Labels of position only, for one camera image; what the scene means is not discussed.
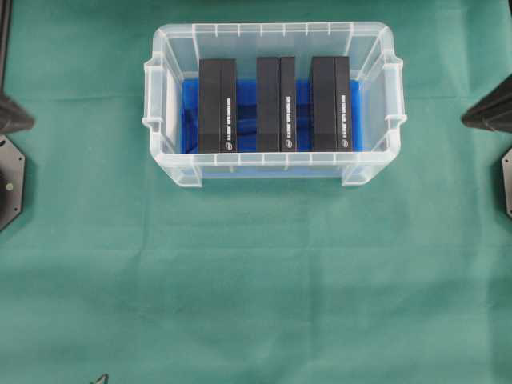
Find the green cloth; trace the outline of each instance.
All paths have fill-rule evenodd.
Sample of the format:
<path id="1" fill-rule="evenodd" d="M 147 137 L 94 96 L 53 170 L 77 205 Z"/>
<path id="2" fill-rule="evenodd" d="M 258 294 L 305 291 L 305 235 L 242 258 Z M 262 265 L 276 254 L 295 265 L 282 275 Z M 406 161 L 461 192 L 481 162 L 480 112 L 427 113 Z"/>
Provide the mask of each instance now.
<path id="1" fill-rule="evenodd" d="M 177 187 L 141 124 L 172 22 L 381 21 L 402 152 L 368 185 Z M 506 0 L 14 0 L 6 92 L 37 118 L 0 234 L 0 382 L 512 381 L 512 135 L 461 114 L 512 72 Z"/>

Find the blue padding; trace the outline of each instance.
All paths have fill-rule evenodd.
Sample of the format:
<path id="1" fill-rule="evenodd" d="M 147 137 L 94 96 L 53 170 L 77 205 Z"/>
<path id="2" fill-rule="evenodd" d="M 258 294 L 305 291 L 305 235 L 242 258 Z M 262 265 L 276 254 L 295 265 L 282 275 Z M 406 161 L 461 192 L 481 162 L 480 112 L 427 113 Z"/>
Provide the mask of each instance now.
<path id="1" fill-rule="evenodd" d="M 362 150 L 361 95 L 359 83 L 350 80 L 352 94 L 352 130 L 354 150 Z M 198 100 L 199 80 L 183 82 L 182 153 L 198 152 Z M 255 80 L 237 81 L 238 152 L 256 152 L 257 94 Z M 299 152 L 311 150 L 310 140 L 310 84 L 297 80 L 297 142 Z"/>

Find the transparent container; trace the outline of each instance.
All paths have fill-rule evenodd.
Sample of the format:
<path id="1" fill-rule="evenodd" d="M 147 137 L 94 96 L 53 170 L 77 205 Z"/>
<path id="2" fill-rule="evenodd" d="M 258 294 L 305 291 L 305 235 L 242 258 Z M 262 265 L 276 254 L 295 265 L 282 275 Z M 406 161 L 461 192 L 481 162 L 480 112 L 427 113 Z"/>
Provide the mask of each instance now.
<path id="1" fill-rule="evenodd" d="M 256 58 L 295 56 L 297 78 L 308 79 L 311 58 L 350 56 L 350 78 L 359 82 L 362 151 L 182 154 L 182 82 L 198 77 L 200 58 L 235 58 L 238 79 L 256 78 Z M 149 128 L 154 160 L 179 186 L 204 178 L 340 178 L 367 183 L 400 151 L 407 119 L 402 60 L 393 33 L 380 22 L 271 24 L 170 24 L 158 28 L 152 58 L 144 65 L 142 123 Z"/>

